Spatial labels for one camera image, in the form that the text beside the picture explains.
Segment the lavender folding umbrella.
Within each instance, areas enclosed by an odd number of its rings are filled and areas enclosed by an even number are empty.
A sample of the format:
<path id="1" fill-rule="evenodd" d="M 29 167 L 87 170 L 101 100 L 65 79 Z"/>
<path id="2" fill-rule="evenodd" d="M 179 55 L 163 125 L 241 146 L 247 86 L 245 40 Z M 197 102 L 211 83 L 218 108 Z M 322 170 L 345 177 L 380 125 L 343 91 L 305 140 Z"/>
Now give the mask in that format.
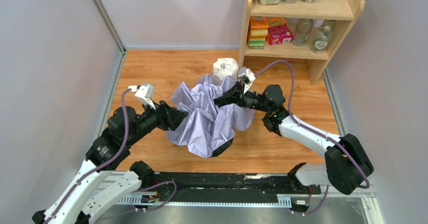
<path id="1" fill-rule="evenodd" d="M 179 110 L 189 115 L 174 131 L 167 131 L 167 139 L 202 158 L 222 154 L 235 137 L 236 131 L 247 130 L 255 111 L 236 104 L 217 106 L 214 100 L 231 89 L 238 79 L 226 77 L 221 84 L 205 74 L 194 87 L 181 82 L 171 96 Z"/>

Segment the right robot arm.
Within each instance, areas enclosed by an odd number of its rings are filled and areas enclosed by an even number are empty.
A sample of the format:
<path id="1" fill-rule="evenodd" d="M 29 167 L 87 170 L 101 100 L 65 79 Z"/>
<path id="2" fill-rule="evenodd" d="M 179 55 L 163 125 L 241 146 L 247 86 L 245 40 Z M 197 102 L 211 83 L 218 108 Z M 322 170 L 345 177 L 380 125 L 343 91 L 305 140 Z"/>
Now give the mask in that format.
<path id="1" fill-rule="evenodd" d="M 263 124 L 270 132 L 292 139 L 323 157 L 323 164 L 300 163 L 289 174 L 297 186 L 329 185 L 342 194 L 370 188 L 373 165 L 359 139 L 322 131 L 294 116 L 284 107 L 286 99 L 280 85 L 269 85 L 263 93 L 245 91 L 236 83 L 214 99 L 217 106 L 235 104 L 265 113 Z"/>

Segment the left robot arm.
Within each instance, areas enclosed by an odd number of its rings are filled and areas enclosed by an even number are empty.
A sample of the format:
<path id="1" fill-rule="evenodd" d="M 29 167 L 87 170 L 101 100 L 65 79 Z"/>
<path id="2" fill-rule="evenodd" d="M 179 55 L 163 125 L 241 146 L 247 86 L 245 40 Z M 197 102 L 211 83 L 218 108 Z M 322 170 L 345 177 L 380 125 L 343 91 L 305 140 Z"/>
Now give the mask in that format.
<path id="1" fill-rule="evenodd" d="M 188 112 L 171 107 L 165 101 L 143 108 L 144 112 L 138 114 L 123 103 L 114 112 L 107 127 L 86 152 L 72 182 L 51 207 L 33 214 L 34 223 L 95 223 L 131 192 L 157 187 L 154 171 L 143 161 L 137 161 L 122 177 L 94 195 L 97 187 L 130 155 L 135 143 L 156 128 L 177 129 L 188 116 Z"/>

